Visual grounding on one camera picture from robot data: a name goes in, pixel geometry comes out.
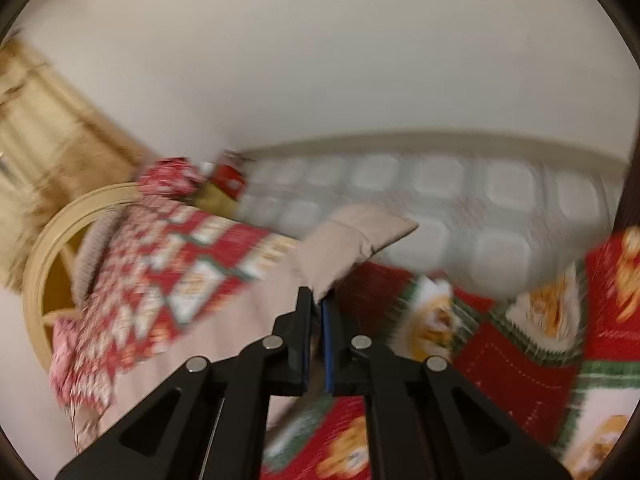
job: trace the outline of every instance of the headboard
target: headboard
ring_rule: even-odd
[[[56,311],[74,308],[74,257],[89,225],[100,213],[140,196],[135,183],[114,184],[82,195],[55,215],[38,236],[24,273],[24,320],[38,361],[49,370]]]

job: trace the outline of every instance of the wall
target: wall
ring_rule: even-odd
[[[596,0],[50,0],[27,36],[163,153],[511,131],[626,158],[640,78]]]
[[[24,329],[20,297],[0,289],[0,426],[40,480],[75,455],[68,418],[49,389]]]

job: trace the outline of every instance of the silver screw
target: silver screw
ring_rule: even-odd
[[[191,373],[201,372],[207,367],[207,360],[197,355],[196,357],[192,357],[187,361],[187,370]]]
[[[268,335],[262,340],[262,346],[267,350],[275,350],[280,348],[284,344],[284,341],[279,335]]]
[[[357,335],[351,339],[351,346],[356,350],[366,350],[371,346],[371,338],[367,335]]]
[[[427,359],[427,368],[432,372],[441,372],[447,367],[447,360],[439,355]]]

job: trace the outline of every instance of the triangular cutout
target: triangular cutout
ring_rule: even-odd
[[[462,388],[451,391],[469,440],[478,453],[486,454],[510,442],[509,433],[476,404]]]
[[[174,388],[168,391],[122,433],[120,443],[144,456],[153,456],[158,450],[178,400],[180,400],[180,390]]]

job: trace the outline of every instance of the yellow curtain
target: yellow curtain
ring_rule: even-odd
[[[31,247],[73,199],[126,182],[145,156],[23,41],[0,49],[0,283],[20,291]]]

